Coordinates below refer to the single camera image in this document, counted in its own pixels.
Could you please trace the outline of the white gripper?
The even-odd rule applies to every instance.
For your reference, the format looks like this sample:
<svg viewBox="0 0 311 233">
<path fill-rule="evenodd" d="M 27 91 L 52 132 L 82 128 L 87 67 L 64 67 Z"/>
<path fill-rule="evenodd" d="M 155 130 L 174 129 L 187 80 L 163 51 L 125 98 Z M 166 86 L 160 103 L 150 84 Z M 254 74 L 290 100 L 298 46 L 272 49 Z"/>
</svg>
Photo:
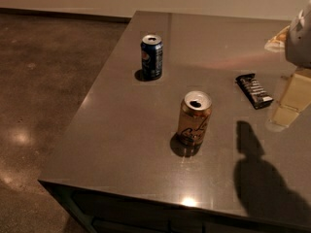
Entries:
<svg viewBox="0 0 311 233">
<path fill-rule="evenodd" d="M 286 59 L 311 68 L 311 2 L 293 19 L 285 44 Z M 311 104 L 311 69 L 296 69 L 289 77 L 271 121 L 289 127 Z"/>
</svg>

